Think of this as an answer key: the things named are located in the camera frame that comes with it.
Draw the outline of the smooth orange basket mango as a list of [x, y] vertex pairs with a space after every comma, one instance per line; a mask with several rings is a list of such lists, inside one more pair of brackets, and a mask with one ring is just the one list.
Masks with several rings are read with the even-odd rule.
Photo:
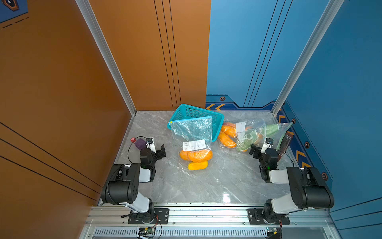
[[189, 151], [187, 156], [192, 162], [204, 162], [209, 161], [213, 157], [213, 152], [210, 149], [203, 149], [197, 151]]

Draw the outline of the yellow top mango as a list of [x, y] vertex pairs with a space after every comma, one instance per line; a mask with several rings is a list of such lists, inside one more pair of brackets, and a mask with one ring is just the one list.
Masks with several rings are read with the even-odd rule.
[[183, 151], [183, 150], [180, 151], [180, 158], [183, 160], [186, 160], [186, 161], [190, 161], [190, 159], [188, 157], [188, 152]]

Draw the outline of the clear green-zip bag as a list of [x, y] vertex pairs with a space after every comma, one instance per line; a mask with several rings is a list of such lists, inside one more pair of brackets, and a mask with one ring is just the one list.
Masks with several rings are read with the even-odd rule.
[[280, 149], [282, 139], [291, 128], [292, 122], [266, 124], [265, 121], [236, 123], [235, 140], [238, 151], [247, 151], [252, 145], [260, 148]]

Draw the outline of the clear blue-zip bag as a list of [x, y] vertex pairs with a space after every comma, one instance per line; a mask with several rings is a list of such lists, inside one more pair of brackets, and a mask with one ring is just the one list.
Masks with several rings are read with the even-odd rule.
[[221, 131], [236, 142], [233, 149], [242, 152], [248, 151], [252, 144], [261, 147], [266, 139], [266, 124], [263, 119], [224, 122]]

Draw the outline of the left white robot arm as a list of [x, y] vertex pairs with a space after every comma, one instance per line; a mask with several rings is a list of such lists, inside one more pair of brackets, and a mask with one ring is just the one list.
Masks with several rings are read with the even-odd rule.
[[129, 224], [160, 223], [168, 210], [155, 210], [152, 199], [139, 192], [139, 184], [153, 182], [156, 162], [164, 157], [164, 145], [156, 151], [146, 147], [140, 150], [140, 163], [114, 164], [101, 191], [102, 201], [130, 209], [129, 214], [121, 216]]

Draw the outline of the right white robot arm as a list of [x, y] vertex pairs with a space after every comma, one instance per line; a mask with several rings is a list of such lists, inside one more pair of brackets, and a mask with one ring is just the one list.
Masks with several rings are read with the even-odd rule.
[[249, 154], [259, 160], [260, 173], [266, 183], [288, 185], [290, 189], [289, 194], [268, 199], [263, 209], [248, 209], [250, 224], [288, 225], [288, 216], [293, 212], [334, 206], [334, 196], [317, 168], [287, 167], [279, 170], [278, 151], [271, 147], [261, 149], [253, 144]]

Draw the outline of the slim yellow mango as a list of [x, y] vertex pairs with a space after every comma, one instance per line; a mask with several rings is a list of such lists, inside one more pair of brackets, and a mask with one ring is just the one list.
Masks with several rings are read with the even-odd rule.
[[188, 170], [190, 171], [197, 171], [197, 170], [204, 170], [208, 167], [208, 162], [192, 162], [188, 165]]

